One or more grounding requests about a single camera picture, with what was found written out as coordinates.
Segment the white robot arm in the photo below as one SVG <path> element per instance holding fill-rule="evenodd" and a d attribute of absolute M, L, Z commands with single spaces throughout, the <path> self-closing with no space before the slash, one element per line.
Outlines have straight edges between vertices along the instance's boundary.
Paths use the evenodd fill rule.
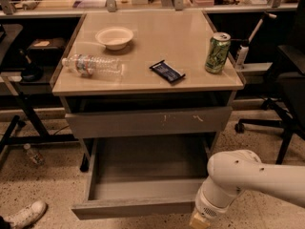
<path fill-rule="evenodd" d="M 208 177 L 194 200 L 192 229 L 208 229 L 245 190 L 305 207 L 305 167 L 263 163 L 250 150 L 219 152 L 209 158 Z"/>

